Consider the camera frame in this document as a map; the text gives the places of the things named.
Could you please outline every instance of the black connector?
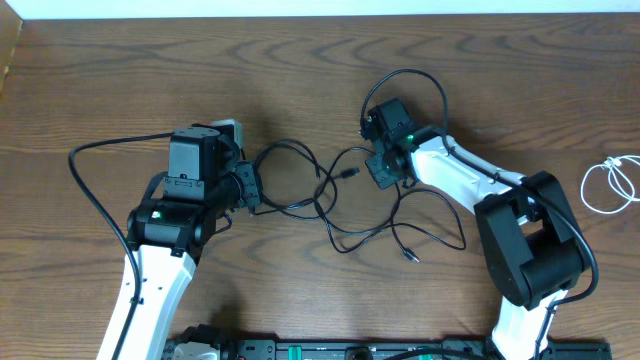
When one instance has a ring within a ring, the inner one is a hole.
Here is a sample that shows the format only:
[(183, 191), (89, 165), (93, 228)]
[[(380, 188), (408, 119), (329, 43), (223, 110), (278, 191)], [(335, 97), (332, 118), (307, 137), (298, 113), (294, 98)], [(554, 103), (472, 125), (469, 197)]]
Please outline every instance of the black connector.
[(343, 170), (338, 176), (334, 176), (334, 179), (348, 179), (352, 176), (355, 176), (360, 172), (359, 168), (350, 168), (347, 170)]
[(402, 247), (402, 253), (404, 254), (404, 257), (409, 259), (409, 261), (415, 262), (415, 263), (420, 262), (420, 258), (418, 257), (418, 255), (416, 255), (413, 251), (411, 251), (411, 249)]

